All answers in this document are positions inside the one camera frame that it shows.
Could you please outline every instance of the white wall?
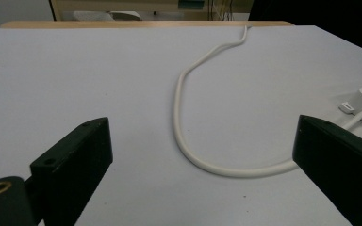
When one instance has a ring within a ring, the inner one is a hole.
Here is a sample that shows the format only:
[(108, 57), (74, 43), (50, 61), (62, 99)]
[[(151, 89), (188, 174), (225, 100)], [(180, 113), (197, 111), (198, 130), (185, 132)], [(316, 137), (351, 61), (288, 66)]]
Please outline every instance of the white wall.
[(49, 0), (0, 0), (0, 25), (9, 21), (52, 21)]

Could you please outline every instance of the power cord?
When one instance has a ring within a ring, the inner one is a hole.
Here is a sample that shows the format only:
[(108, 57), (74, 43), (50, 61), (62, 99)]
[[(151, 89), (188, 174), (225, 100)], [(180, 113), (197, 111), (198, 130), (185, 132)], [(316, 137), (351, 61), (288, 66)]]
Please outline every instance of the power cord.
[[(276, 174), (281, 174), (284, 172), (288, 172), (291, 170), (298, 169), (298, 165), (292, 160), (292, 158), (287, 159), (284, 162), (280, 162), (274, 164), (272, 166), (264, 167), (264, 168), (257, 168), (257, 169), (227, 169), (222, 168), (219, 166), (215, 166), (211, 163), (208, 163), (200, 158), (198, 158), (192, 150), (188, 147), (187, 142), (185, 141), (184, 135), (181, 130), (180, 125), (180, 108), (181, 108), (181, 94), (183, 90), (183, 84), (185, 78), (192, 72), (194, 69), (202, 65), (208, 59), (212, 58), (213, 56), (219, 54), (220, 52), (242, 45), (246, 41), (248, 29), (251, 26), (244, 27), (244, 33), (240, 40), (234, 42), (227, 42), (221, 45), (217, 45), (208, 51), (205, 55), (195, 61), (191, 66), (186, 68), (183, 72), (181, 72), (178, 82), (176, 84), (175, 95), (173, 100), (173, 133), (175, 136), (175, 140), (178, 144), (179, 149), (184, 154), (184, 156), (193, 163), (196, 167), (200, 168), (201, 170), (205, 170), (207, 172), (225, 176), (225, 177), (235, 177), (235, 178), (260, 178), (260, 177), (268, 177), (273, 176)], [(342, 128), (349, 130), (362, 120), (362, 111), (357, 113), (350, 121), (346, 122)]]

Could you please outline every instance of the white table surface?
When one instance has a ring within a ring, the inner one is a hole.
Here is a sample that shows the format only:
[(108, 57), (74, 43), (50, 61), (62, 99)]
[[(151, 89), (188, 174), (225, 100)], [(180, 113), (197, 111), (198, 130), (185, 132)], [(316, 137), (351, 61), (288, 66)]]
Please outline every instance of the white table surface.
[[(230, 179), (178, 150), (178, 75), (241, 27), (0, 29), (0, 177), (78, 124), (108, 117), (114, 162), (76, 225), (350, 225), (297, 169)], [(254, 168), (289, 158), (298, 117), (338, 124), (362, 88), (362, 49), (314, 26), (253, 27), (187, 79), (183, 131), (203, 159)], [(353, 129), (362, 137), (362, 123)]]

